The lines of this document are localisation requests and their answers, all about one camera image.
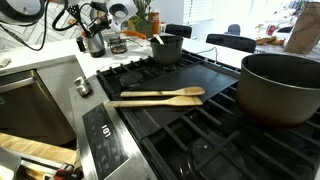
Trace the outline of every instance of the paper bag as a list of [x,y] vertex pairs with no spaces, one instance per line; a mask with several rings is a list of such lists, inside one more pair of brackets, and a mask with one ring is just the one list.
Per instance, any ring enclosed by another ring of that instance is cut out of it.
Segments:
[[308,54],[320,38],[320,2],[305,2],[295,27],[284,43],[284,51]]

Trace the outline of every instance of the wooden spatula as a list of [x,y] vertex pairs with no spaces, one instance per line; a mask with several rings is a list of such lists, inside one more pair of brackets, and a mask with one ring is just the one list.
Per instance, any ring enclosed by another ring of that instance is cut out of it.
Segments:
[[140,107],[140,106],[198,106],[202,105],[197,96],[176,96],[166,100],[157,101],[108,101],[105,107]]
[[120,94],[121,97],[145,97],[145,96],[198,96],[204,94],[201,87],[187,87],[175,91],[127,91]]

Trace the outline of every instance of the stove control panel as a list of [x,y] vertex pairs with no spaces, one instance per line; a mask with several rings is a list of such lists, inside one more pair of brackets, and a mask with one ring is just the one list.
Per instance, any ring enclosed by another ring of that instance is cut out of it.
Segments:
[[103,104],[82,116],[99,179],[105,179],[129,159]]

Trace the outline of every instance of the chair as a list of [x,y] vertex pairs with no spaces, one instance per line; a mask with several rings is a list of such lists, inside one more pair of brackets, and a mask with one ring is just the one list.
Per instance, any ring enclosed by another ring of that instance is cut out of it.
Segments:
[[226,32],[225,34],[232,34],[232,35],[240,36],[240,26],[238,24],[231,24],[228,27],[228,32]]
[[190,38],[191,33],[192,33],[192,28],[190,26],[168,24],[166,26],[165,32],[168,34],[173,34],[173,35],[182,36],[185,38]]
[[282,32],[282,33],[290,33],[293,27],[284,27],[279,29],[277,32]]
[[206,42],[248,53],[254,53],[257,45],[253,39],[227,34],[209,34]]

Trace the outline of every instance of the stovetop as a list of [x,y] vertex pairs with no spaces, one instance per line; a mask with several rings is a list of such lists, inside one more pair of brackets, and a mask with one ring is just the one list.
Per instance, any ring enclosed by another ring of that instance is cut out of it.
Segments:
[[160,179],[314,179],[320,111],[293,129],[255,124],[235,104],[239,74],[188,52],[172,66],[148,58],[97,72],[111,100],[125,90],[206,90],[202,106],[117,109]]

